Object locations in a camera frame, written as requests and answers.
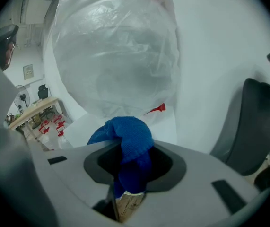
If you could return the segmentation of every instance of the blue cloth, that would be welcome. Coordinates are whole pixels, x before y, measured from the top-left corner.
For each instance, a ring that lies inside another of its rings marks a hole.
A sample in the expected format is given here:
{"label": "blue cloth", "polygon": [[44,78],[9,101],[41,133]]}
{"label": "blue cloth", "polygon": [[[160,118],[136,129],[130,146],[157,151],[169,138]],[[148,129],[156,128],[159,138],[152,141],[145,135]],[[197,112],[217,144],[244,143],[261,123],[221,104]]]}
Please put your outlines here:
{"label": "blue cloth", "polygon": [[121,169],[114,180],[114,194],[120,198],[125,191],[144,192],[151,172],[149,149],[154,145],[148,126],[135,117],[115,117],[99,128],[89,144],[121,139]]}

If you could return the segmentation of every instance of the wooden table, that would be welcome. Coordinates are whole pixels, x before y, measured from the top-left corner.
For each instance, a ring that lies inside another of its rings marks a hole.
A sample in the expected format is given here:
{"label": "wooden table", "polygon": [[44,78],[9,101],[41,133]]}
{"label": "wooden table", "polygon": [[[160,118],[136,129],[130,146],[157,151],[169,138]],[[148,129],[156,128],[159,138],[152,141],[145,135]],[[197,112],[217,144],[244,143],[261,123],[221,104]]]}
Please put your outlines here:
{"label": "wooden table", "polygon": [[61,110],[59,103],[58,103],[58,98],[50,96],[50,97],[43,99],[41,102],[39,102],[35,105],[31,105],[27,109],[25,109],[23,111],[22,115],[9,125],[9,128],[15,129],[16,127],[25,123],[25,126],[28,128],[28,130],[30,131],[32,136],[37,140],[37,137],[34,135],[32,129],[29,127],[27,120],[29,120],[30,118],[32,118],[36,114],[40,113],[44,109],[51,107],[53,105],[56,105],[57,111],[59,113],[62,113],[62,110]]}

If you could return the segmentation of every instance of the gray office chair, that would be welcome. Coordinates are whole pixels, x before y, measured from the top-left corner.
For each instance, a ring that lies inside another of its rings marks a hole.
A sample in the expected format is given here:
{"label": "gray office chair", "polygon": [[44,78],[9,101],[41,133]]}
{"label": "gray office chair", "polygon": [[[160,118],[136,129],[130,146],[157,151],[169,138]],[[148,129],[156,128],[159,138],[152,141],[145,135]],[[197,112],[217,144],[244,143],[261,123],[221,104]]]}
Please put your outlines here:
{"label": "gray office chair", "polygon": [[[38,96],[40,99],[45,99],[49,96],[49,89],[45,87],[45,84],[39,86]],[[47,119],[49,119],[50,115],[52,115],[52,116],[55,115],[55,112],[54,112],[52,107],[48,107],[48,108],[44,109],[44,112],[40,113],[39,117],[40,118],[46,117]]]}
{"label": "gray office chair", "polygon": [[270,85],[244,82],[240,120],[226,164],[242,175],[256,172],[270,152]]}

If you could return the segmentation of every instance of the floor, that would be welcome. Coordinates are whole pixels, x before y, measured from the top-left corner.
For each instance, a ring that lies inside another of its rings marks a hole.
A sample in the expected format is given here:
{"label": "floor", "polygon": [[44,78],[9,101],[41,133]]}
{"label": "floor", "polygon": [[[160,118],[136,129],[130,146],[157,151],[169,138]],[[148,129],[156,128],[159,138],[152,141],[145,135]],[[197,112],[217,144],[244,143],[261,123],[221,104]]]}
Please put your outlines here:
{"label": "floor", "polygon": [[[29,130],[26,127],[23,127],[25,137],[27,140],[35,140],[35,138],[30,134]],[[57,131],[55,125],[50,124],[50,131],[48,134],[43,135],[39,132],[39,127],[33,130],[35,136],[43,149],[43,151],[49,151],[52,149],[61,149],[61,148],[71,148],[72,146],[68,142],[63,142],[63,138],[59,138],[57,136]],[[255,178],[257,175],[270,166],[270,154],[266,157],[265,161],[261,165],[261,167],[252,175],[245,176],[244,178],[253,185]],[[140,206],[141,202],[144,199],[144,194],[139,196],[130,196],[124,194],[120,199],[116,200],[117,209],[119,213],[119,222],[125,222],[133,212]]]}

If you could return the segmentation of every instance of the clear plastic bag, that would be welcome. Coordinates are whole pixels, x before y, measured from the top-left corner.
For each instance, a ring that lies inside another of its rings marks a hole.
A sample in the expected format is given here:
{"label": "clear plastic bag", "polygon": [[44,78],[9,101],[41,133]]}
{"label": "clear plastic bag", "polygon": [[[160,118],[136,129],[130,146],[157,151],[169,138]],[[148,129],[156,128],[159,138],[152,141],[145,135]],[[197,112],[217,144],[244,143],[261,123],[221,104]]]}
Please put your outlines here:
{"label": "clear plastic bag", "polygon": [[53,51],[67,91],[89,113],[140,116],[175,93],[172,0],[59,0]]}

